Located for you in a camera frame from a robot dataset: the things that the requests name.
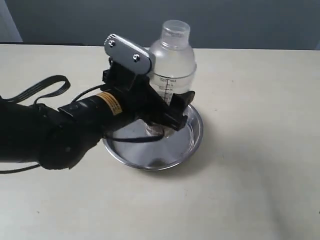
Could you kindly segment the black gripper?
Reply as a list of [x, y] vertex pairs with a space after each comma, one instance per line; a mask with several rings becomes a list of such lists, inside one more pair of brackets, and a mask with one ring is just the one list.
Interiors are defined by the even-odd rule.
[[122, 110], [135, 118], [180, 131], [187, 123], [184, 111], [194, 100], [195, 91], [174, 93], [168, 106], [151, 87], [150, 76], [151, 69], [138, 74], [110, 59], [109, 69], [102, 74], [102, 91], [118, 97]]

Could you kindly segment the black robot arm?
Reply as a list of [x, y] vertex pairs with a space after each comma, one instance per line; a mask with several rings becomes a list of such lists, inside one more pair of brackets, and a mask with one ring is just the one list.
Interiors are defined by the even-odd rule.
[[62, 87], [48, 94], [56, 97], [71, 84], [63, 75], [50, 76], [19, 95], [0, 100], [0, 160], [3, 163], [30, 163], [32, 169], [71, 169], [88, 150], [112, 133], [143, 120], [180, 131], [187, 123], [184, 111], [195, 92], [175, 93], [171, 102], [151, 87], [147, 73], [137, 74], [109, 58], [102, 75], [100, 92], [86, 97], [80, 93], [57, 109], [34, 101], [22, 102], [58, 82]]

